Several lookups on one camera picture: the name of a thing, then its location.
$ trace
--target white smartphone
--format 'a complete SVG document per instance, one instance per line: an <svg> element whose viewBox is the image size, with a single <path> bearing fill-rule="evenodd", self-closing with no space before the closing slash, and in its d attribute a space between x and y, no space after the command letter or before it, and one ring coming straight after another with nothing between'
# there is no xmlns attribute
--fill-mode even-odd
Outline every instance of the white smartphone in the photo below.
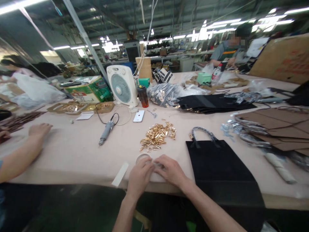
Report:
<svg viewBox="0 0 309 232"><path fill-rule="evenodd" d="M145 111L137 111L133 119L133 122L142 122L144 113Z"/></svg>

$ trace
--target floor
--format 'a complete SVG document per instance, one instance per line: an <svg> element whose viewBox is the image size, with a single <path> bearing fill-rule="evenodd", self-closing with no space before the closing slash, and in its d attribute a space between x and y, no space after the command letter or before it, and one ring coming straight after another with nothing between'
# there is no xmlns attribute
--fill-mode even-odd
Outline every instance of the floor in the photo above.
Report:
<svg viewBox="0 0 309 232"><path fill-rule="evenodd" d="M121 189L94 185L51 186L27 232L112 231L124 196ZM145 193L136 209L151 218L157 197L158 194ZM308 211L267 210L266 218L274 221L282 232L309 228ZM146 230L133 219L132 231Z"/></svg>

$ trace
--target metal beam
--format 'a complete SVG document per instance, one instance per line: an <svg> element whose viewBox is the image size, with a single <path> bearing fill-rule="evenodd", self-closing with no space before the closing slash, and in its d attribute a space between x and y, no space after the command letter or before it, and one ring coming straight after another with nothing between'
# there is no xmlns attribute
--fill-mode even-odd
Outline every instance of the metal beam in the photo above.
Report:
<svg viewBox="0 0 309 232"><path fill-rule="evenodd" d="M108 77L107 77L107 73L105 72L104 70L104 67L96 53L96 51L94 50L93 46L91 45L91 42L90 42L90 39L87 35L87 33L85 32L85 29L83 28L83 25L81 24L75 10L74 10L74 7L72 5L72 3L70 2L70 0L63 0L65 6L67 7L72 19L74 20L78 30L80 31L80 35L83 37L83 39L85 40L86 44L88 45L88 49L90 50L94 60L96 61L102 75L104 76L105 78L105 81L109 84L109 81L108 81Z"/></svg>
<svg viewBox="0 0 309 232"><path fill-rule="evenodd" d="M181 16L183 15L183 9L184 9L184 0L181 0L180 2L180 10L178 14L177 23L179 23Z"/></svg>

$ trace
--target green box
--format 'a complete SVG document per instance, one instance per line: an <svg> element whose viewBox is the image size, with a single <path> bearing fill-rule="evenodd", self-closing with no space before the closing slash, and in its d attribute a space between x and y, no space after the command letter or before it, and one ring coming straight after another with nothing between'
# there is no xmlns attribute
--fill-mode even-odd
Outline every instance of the green box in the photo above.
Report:
<svg viewBox="0 0 309 232"><path fill-rule="evenodd" d="M203 84L203 83L210 83L211 82L211 74L206 73L206 72L199 72L199 74L197 75L197 82L199 84Z"/></svg>
<svg viewBox="0 0 309 232"><path fill-rule="evenodd" d="M65 88L77 101L85 103L112 102L112 92L101 76L94 76L86 85L76 85Z"/></svg>

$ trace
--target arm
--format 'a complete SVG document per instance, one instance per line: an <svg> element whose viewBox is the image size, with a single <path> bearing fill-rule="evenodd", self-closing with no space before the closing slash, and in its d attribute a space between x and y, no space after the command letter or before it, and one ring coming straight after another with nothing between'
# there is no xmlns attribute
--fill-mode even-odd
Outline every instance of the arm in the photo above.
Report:
<svg viewBox="0 0 309 232"><path fill-rule="evenodd" d="M51 130L51 127L52 125L43 123L33 125L29 129L27 141L19 149L2 159L0 183L19 176L28 168L32 161L39 155L44 137Z"/></svg>
<svg viewBox="0 0 309 232"><path fill-rule="evenodd" d="M128 190L121 203L118 217L112 232L130 232L136 203L145 191L154 170L151 158L141 159L132 169L129 176Z"/></svg>
<svg viewBox="0 0 309 232"><path fill-rule="evenodd" d="M179 187L187 198L193 203L212 232L244 232L230 215L208 197L193 181L188 179L178 162L166 155L155 160L164 165L165 170L158 167L154 172L160 174L169 183Z"/></svg>

